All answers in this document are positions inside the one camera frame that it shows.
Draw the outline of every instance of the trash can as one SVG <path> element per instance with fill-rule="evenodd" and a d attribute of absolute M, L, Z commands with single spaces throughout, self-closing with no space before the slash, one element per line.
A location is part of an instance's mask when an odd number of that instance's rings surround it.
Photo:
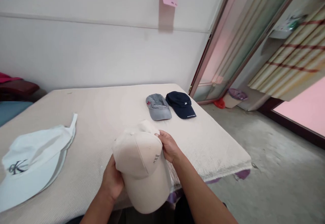
<path fill-rule="evenodd" d="M 247 94 L 245 94 L 243 91 L 230 88 L 227 94 L 223 97 L 223 101 L 227 108 L 233 108 L 247 98 Z"/>

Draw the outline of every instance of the baseball cap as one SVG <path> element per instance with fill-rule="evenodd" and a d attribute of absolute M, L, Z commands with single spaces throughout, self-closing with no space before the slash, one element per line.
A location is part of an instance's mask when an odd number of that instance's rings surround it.
<path fill-rule="evenodd" d="M 2 158 L 6 177 L 0 184 L 0 212 L 23 203 L 55 180 L 73 141 L 77 116 L 69 128 L 59 125 L 14 140 Z"/>
<path fill-rule="evenodd" d="M 171 119 L 168 103 L 161 94 L 152 94 L 146 98 L 149 113 L 154 121 Z"/>
<path fill-rule="evenodd" d="M 166 101 L 179 118 L 189 119 L 196 117 L 192 108 L 191 98 L 187 94 L 173 91 L 166 95 Z"/>
<path fill-rule="evenodd" d="M 159 209 L 170 194 L 171 179 L 157 130 L 144 120 L 126 129 L 113 146 L 116 169 L 122 173 L 126 192 L 142 214 Z"/>

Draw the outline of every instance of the bed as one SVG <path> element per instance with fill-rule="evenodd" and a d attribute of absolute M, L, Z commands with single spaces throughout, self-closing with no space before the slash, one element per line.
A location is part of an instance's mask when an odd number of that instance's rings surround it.
<path fill-rule="evenodd" d="M 171 91 L 184 92 L 177 84 L 54 90 L 0 127 L 2 158 L 19 135 L 59 124 L 68 126 L 72 114 L 78 113 L 76 135 L 57 179 L 33 198 L 0 213 L 0 223 L 65 223 L 84 214 L 99 189 L 114 140 L 143 119 L 173 136 L 205 182 L 230 174 L 245 178 L 251 168 L 250 156 L 194 100 L 195 118 L 182 120 L 173 109 L 170 120 L 150 118 L 146 97 L 154 93 L 165 97 Z M 175 202 L 181 185 L 171 164 L 169 168 L 172 189 L 168 201 Z M 0 181 L 4 177 L 1 167 Z M 124 191 L 114 209 L 130 206 Z"/>

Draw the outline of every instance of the cap logo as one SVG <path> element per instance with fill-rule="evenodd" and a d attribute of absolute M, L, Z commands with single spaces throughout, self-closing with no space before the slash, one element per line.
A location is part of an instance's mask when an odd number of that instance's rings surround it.
<path fill-rule="evenodd" d="M 156 155 L 155 160 L 153 161 L 153 163 L 156 163 L 156 161 L 159 159 L 159 156 L 160 155 Z"/>
<path fill-rule="evenodd" d="M 22 172 L 26 171 L 26 170 L 22 170 L 22 169 L 19 168 L 19 166 L 20 166 L 22 163 L 24 163 L 25 161 L 26 161 L 26 160 L 24 160 L 24 161 L 17 161 L 16 164 L 12 164 L 12 165 L 10 166 L 10 168 L 9 168 L 9 172 L 10 172 L 10 173 L 13 172 L 13 175 L 16 175 L 17 173 L 22 173 Z"/>

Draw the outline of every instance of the hand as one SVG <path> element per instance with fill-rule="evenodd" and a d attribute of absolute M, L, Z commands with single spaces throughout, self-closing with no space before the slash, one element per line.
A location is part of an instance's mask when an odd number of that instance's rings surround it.
<path fill-rule="evenodd" d="M 112 155 L 108 161 L 106 169 L 103 174 L 103 181 L 100 191 L 108 195 L 112 201 L 116 201 L 124 188 L 124 182 L 121 173 L 116 170 L 115 159 Z"/>
<path fill-rule="evenodd" d="M 173 163 L 175 159 L 179 158 L 182 151 L 179 149 L 172 136 L 163 130 L 159 130 L 159 132 L 160 135 L 155 134 L 155 136 L 157 136 L 162 142 L 165 159 L 170 163 Z"/>

